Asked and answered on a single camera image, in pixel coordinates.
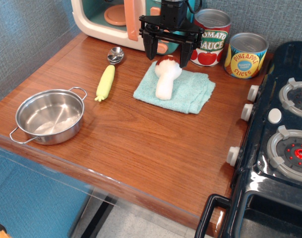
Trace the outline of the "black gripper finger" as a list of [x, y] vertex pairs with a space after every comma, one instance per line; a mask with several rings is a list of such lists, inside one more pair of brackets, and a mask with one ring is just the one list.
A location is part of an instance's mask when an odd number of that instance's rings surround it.
[[192, 55], [192, 43], [185, 42], [181, 44], [181, 54], [180, 54], [180, 68], [187, 66], [188, 61]]
[[157, 54], [158, 39], [149, 32], [143, 32], [143, 44], [146, 56], [152, 60]]

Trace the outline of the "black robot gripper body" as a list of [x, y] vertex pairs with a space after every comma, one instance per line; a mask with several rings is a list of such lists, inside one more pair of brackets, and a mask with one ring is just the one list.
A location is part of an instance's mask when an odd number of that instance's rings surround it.
[[189, 41], [192, 48], [196, 49], [200, 47], [204, 30], [195, 25], [192, 18], [201, 6], [202, 1], [198, 8], [195, 8], [192, 0], [161, 0], [159, 13], [139, 17], [140, 35], [143, 38], [143, 32], [149, 32], [158, 42], [164, 40], [179, 45]]

